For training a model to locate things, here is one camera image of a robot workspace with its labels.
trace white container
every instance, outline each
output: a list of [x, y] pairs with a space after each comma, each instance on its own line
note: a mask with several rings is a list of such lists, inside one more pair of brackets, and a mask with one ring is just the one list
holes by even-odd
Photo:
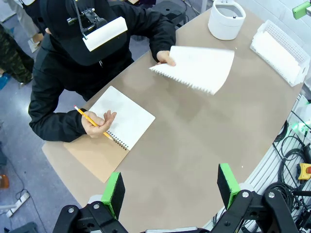
[[277, 68], [273, 62], [269, 59], [266, 59], [262, 56], [256, 48], [253, 46], [253, 42], [250, 46], [250, 49], [257, 53], [264, 61], [266, 61], [277, 73], [279, 73], [290, 86], [295, 86], [299, 83], [302, 83], [308, 73], [310, 65], [310, 56], [296, 43], [291, 39], [285, 32], [282, 31], [277, 25], [275, 25], [270, 20], [267, 20], [263, 23], [257, 30], [257, 33], [254, 35], [253, 41], [260, 33], [268, 32], [274, 40], [276, 40], [284, 49], [286, 49], [298, 62], [300, 66], [300, 71], [295, 78], [295, 81], [292, 81], [282, 69]]
[[233, 0], [215, 0], [210, 12], [208, 29], [220, 40], [233, 40], [237, 37], [246, 13]]

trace black cap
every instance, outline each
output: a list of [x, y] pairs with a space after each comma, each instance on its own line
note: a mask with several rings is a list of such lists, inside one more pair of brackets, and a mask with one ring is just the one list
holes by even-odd
[[[67, 23], [70, 17], [77, 17], [73, 10], [74, 0], [40, 0], [41, 16], [45, 25], [50, 29], [52, 36], [62, 45], [67, 53], [77, 63], [90, 66], [121, 49], [126, 43], [126, 32], [107, 41], [93, 51], [89, 51], [83, 42], [83, 35], [78, 21], [73, 25]], [[111, 22], [117, 18], [106, 0], [79, 0], [83, 1], [86, 9], [94, 8], [95, 13]]]

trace hand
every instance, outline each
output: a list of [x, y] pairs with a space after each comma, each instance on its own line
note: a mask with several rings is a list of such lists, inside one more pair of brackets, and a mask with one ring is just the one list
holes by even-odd
[[156, 54], [156, 58], [159, 60], [158, 65], [163, 63], [167, 63], [173, 67], [176, 65], [175, 61], [170, 57], [170, 51], [159, 51]]
[[109, 110], [107, 113], [104, 114], [104, 119], [102, 119], [96, 116], [94, 112], [86, 111], [84, 113], [98, 125], [98, 126], [93, 126], [84, 116], [82, 116], [81, 118], [81, 122], [82, 122], [82, 126], [84, 130], [92, 138], [103, 135], [103, 133], [106, 132], [110, 128], [117, 114], [117, 113], [111, 113], [111, 111]]

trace yellow pencil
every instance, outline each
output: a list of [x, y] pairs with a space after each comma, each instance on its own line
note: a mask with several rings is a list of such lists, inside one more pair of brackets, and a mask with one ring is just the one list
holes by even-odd
[[[82, 115], [84, 116], [92, 125], [98, 127], [98, 124], [96, 124], [91, 118], [88, 117], [88, 115], [86, 115], [81, 109], [79, 109], [77, 107], [77, 105], [74, 106], [74, 108]], [[113, 140], [113, 138], [107, 133], [107, 132], [103, 132], [103, 134], [109, 138], [110, 140]]]

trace blue floor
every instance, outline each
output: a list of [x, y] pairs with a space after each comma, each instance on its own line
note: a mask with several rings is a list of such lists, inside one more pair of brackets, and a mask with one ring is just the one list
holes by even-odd
[[[180, 0], [174, 0], [174, 2], [184, 6]], [[201, 4], [195, 1], [193, 6], [200, 9]], [[195, 17], [193, 10], [189, 7], [187, 15], [190, 19]], [[8, 29], [14, 28], [15, 40], [27, 54], [35, 58], [37, 52], [31, 54], [27, 43], [28, 38], [17, 17], [11, 17], [4, 25]], [[134, 60], [148, 49], [147, 40], [131, 40], [130, 50]], [[0, 141], [2, 141], [4, 154], [10, 159], [17, 172], [17, 174], [14, 172], [10, 163], [0, 168], [0, 174], [5, 174], [10, 179], [10, 188], [0, 190], [0, 205], [14, 204], [17, 201], [16, 193], [22, 189], [19, 176], [24, 182], [24, 187], [33, 197], [46, 231], [51, 233], [62, 207], [68, 204], [78, 205], [78, 203], [43, 154], [41, 148], [44, 141], [36, 136], [28, 125], [31, 89], [31, 83], [21, 87], [16, 80], [11, 79], [0, 90]], [[82, 106], [84, 103], [85, 101], [78, 94], [64, 91], [59, 99], [56, 112], [67, 112], [72, 109], [73, 105]], [[10, 219], [6, 215], [0, 216], [0, 232], [4, 227], [10, 230], [16, 229], [31, 221], [38, 225], [38, 232], [45, 232], [33, 202], [27, 200]]]

